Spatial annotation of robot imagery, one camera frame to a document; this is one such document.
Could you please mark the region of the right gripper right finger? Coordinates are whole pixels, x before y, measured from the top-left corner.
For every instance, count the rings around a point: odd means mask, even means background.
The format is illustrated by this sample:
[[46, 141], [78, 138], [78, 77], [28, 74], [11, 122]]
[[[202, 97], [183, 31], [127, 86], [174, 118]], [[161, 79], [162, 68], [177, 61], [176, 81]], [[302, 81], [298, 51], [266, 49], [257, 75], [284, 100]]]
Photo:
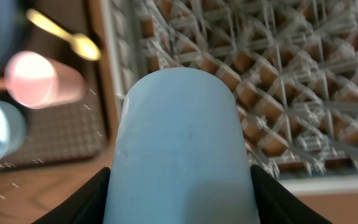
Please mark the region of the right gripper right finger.
[[261, 224], [331, 224], [258, 165], [250, 167]]

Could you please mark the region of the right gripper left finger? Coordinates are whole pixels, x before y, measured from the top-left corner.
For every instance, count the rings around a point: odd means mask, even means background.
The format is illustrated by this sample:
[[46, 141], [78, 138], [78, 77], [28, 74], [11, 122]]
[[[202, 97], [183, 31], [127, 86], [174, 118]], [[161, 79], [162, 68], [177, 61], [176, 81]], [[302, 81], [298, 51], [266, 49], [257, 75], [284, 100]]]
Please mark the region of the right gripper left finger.
[[33, 224], [102, 224], [110, 168], [103, 167], [59, 206]]

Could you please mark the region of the light blue plastic cup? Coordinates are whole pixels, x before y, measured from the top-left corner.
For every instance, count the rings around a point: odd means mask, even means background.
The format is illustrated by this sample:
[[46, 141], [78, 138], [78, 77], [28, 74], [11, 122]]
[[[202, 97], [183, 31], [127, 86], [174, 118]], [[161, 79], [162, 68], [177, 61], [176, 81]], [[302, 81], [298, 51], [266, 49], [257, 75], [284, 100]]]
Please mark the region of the light blue plastic cup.
[[260, 221], [236, 104], [220, 79], [166, 68], [129, 90], [103, 221]]

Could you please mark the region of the pink plastic cup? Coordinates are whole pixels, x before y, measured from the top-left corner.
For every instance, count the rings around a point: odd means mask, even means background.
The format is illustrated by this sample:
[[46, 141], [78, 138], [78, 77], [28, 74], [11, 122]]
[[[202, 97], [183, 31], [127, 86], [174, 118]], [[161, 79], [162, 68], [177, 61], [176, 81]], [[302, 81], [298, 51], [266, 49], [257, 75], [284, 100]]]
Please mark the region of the pink plastic cup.
[[86, 92], [80, 72], [31, 51], [19, 52], [8, 61], [4, 80], [8, 93], [34, 110], [77, 102]]

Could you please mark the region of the yellow plastic spoon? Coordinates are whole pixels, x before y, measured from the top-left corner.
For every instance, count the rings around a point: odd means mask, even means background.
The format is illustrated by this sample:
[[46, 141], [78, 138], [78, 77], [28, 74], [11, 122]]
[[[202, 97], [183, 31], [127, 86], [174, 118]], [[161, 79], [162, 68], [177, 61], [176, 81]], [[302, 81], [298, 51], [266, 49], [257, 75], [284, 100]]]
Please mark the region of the yellow plastic spoon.
[[98, 61], [101, 58], [99, 47], [88, 36], [81, 33], [69, 33], [35, 9], [28, 9], [25, 16], [38, 28], [67, 41], [72, 51], [81, 58], [89, 61]]

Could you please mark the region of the dark blue plate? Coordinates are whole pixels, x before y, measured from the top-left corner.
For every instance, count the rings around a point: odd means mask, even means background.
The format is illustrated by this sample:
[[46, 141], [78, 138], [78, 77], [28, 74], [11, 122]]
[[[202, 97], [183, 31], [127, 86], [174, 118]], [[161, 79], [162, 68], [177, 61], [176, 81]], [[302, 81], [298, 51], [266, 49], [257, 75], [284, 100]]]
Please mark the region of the dark blue plate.
[[0, 67], [22, 48], [27, 38], [26, 9], [26, 1], [0, 0]]

